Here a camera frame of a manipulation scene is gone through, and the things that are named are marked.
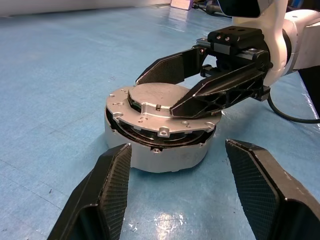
carbon fiber texture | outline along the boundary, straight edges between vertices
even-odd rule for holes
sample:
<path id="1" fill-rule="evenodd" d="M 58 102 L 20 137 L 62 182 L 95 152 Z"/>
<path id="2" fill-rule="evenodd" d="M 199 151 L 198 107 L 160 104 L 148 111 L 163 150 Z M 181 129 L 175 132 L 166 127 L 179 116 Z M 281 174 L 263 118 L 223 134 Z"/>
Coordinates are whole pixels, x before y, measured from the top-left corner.
<path id="1" fill-rule="evenodd" d="M 278 210 L 278 194 L 250 153 L 227 144 L 236 189 L 257 240 L 268 240 Z"/>
<path id="2" fill-rule="evenodd" d="M 168 83 L 177 84 L 183 82 L 184 64 L 181 56 L 162 60 L 153 66 L 139 80 L 138 84 L 144 83 Z"/>
<path id="3" fill-rule="evenodd" d="M 127 207 L 131 151 L 127 146 L 115 157 L 100 199 L 99 207 L 105 216 L 110 240 L 118 240 L 121 234 Z"/>

blue floor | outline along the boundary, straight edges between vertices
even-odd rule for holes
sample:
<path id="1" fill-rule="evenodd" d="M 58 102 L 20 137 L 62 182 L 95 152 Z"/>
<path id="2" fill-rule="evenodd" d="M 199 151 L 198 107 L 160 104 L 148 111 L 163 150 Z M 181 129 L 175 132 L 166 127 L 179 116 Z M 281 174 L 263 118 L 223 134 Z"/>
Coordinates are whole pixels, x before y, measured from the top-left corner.
<path id="1" fill-rule="evenodd" d="M 74 187 L 108 149 L 104 105 L 111 91 L 133 85 L 154 60 L 230 24 L 169 7 L 0 18 L 0 239 L 48 237 Z M 274 84 L 271 94 L 286 113 L 315 117 L 297 73 Z M 267 103 L 247 99 L 223 111 L 195 168 L 131 170 L 121 239 L 253 240 L 226 138 L 267 148 L 320 200 L 320 126 L 288 122 Z"/>

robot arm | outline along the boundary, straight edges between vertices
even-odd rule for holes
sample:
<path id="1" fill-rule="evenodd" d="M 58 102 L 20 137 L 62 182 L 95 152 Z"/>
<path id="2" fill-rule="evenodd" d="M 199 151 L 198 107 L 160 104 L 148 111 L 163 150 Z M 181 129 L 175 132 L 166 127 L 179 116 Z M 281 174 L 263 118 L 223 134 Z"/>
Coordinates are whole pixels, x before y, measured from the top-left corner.
<path id="1" fill-rule="evenodd" d="M 269 86 L 281 76 L 320 65 L 320 13 L 286 13 L 287 3 L 250 0 L 248 11 L 237 0 L 219 1 L 222 11 L 233 16 L 233 26 L 198 39 L 190 50 L 158 59 L 136 84 L 177 84 L 200 73 L 204 79 L 170 108 L 174 117 L 205 117 L 248 97 L 266 100 Z M 217 58 L 217 67 L 203 66 L 208 55 Z"/>

cylindrical object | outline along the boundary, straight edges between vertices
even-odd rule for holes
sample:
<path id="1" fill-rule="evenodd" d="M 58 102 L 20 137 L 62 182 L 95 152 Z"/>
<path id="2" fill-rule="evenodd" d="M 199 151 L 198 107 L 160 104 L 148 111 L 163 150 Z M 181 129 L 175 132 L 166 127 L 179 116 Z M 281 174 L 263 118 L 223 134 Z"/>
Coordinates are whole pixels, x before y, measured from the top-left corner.
<path id="1" fill-rule="evenodd" d="M 173 117 L 170 107 L 186 92 L 185 87 L 156 82 L 112 92 L 104 112 L 108 146 L 130 143 L 131 167 L 152 173 L 176 172 L 200 163 L 222 114 Z"/>

metal plate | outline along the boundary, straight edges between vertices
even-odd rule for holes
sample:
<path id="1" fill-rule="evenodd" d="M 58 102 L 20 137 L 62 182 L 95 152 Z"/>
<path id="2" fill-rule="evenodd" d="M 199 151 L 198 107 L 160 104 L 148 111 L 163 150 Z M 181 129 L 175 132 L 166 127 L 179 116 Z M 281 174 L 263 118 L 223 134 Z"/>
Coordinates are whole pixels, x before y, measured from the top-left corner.
<path id="1" fill-rule="evenodd" d="M 140 84 L 129 90 L 131 99 L 140 105 L 147 103 L 167 108 L 175 105 L 187 92 L 189 89 L 184 86 L 163 82 Z"/>
<path id="2" fill-rule="evenodd" d="M 148 114 L 147 112 L 141 114 L 131 108 L 128 101 L 128 92 L 132 91 L 133 88 L 133 86 L 125 86 L 117 89 L 106 99 L 106 107 L 112 113 L 113 119 L 118 123 L 122 121 L 132 125 L 135 129 L 157 132 L 159 137 L 168 138 L 172 133 L 213 131 L 221 119 L 221 112 L 199 119 L 159 116 Z"/>

